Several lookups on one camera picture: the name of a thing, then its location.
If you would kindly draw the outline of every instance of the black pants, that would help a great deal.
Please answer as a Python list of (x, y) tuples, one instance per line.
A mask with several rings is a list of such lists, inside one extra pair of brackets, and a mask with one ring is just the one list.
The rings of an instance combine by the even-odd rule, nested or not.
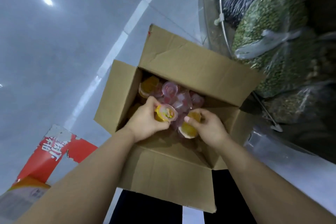
[[(205, 224), (256, 223), (228, 170), (212, 171), (216, 213), (204, 213)], [(182, 206), (123, 190), (110, 224), (180, 224)]]

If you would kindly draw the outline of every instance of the person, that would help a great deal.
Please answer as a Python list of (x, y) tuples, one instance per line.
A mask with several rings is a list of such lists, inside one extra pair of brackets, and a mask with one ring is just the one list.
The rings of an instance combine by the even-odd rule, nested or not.
[[(149, 97), (122, 129), (54, 184), (16, 223), (102, 223), (132, 146), (169, 127), (168, 122), (154, 119), (159, 104)], [(331, 213), (233, 141), (215, 114), (195, 111), (204, 121), (189, 117), (185, 121), (224, 159), (257, 223), (335, 223)]]

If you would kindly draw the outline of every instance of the cardboard box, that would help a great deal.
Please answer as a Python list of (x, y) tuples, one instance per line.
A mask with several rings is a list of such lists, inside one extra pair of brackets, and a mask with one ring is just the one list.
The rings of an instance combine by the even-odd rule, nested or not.
[[(243, 144), (250, 116), (239, 110), (263, 75), (177, 35), (151, 25), (138, 67), (115, 60), (95, 121), (111, 134), (122, 127), (143, 73), (173, 81), (206, 95), (205, 107)], [(135, 145), (119, 187), (176, 204), (216, 211), (211, 170), (226, 169), (222, 158), (201, 140), (181, 143), (171, 129)]]

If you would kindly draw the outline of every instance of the floor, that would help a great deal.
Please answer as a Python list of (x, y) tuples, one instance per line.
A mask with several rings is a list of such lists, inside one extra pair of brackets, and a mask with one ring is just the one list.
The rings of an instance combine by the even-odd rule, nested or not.
[[(202, 45), (198, 10), (198, 0), (1, 0), (0, 194), (53, 124), (100, 146), (110, 135), (93, 117), (113, 59), (137, 65), (151, 23)], [(195, 211), (183, 222), (203, 218)]]

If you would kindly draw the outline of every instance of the hand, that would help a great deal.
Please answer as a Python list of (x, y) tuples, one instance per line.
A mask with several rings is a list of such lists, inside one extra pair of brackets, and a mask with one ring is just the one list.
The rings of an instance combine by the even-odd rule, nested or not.
[(205, 118), (204, 122), (199, 123), (188, 116), (184, 118), (184, 121), (196, 128), (200, 137), (207, 145), (214, 149), (222, 147), (225, 139), (230, 136), (218, 116), (205, 109), (195, 109), (193, 112), (200, 113)]
[(125, 125), (124, 128), (133, 133), (135, 142), (144, 140), (160, 130), (169, 128), (170, 123), (168, 121), (159, 122), (154, 119), (155, 109), (159, 105), (160, 102), (150, 96)]

